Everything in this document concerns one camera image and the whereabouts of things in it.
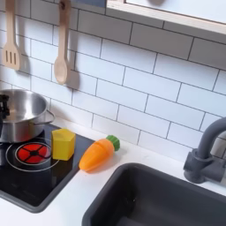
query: stainless steel pot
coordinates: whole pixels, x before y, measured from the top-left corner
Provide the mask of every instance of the stainless steel pot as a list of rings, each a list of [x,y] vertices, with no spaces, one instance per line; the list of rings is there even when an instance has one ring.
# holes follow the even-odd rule
[[[53,113],[47,110],[47,102],[39,94],[20,89],[1,90],[0,94],[8,95],[10,115],[3,121],[0,142],[18,143],[38,136],[45,124],[55,119]],[[46,121],[46,113],[52,120]]]

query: toy stove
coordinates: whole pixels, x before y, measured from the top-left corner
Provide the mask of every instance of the toy stove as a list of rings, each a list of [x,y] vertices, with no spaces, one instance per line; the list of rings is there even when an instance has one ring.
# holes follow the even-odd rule
[[[0,197],[33,213],[41,212],[79,171],[79,160],[92,140],[76,135],[69,161],[51,158],[51,131],[18,144],[0,144]]]

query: gray sink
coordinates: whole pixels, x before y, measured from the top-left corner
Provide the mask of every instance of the gray sink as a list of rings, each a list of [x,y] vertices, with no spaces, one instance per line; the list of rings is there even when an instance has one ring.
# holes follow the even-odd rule
[[[225,226],[226,198],[147,166],[119,167],[82,226]]]

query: faucet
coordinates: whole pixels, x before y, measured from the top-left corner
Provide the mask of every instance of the faucet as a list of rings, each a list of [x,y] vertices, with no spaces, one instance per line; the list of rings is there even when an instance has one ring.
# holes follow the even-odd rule
[[[210,154],[216,138],[226,131],[226,117],[213,122],[203,133],[199,147],[188,155],[184,165],[185,178],[195,184],[212,180],[226,185],[226,160]]]

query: wooden spatula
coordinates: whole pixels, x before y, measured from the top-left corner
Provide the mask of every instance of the wooden spatula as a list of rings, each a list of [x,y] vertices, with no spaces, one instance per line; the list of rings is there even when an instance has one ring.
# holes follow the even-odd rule
[[[61,0],[59,3],[60,27],[59,27],[59,49],[58,57],[54,64],[56,80],[59,84],[64,84],[70,73],[70,67],[67,60],[68,45],[68,26],[70,21],[71,2],[70,0]]]
[[[7,42],[3,49],[3,64],[16,71],[20,68],[21,54],[15,35],[15,0],[5,0]]]

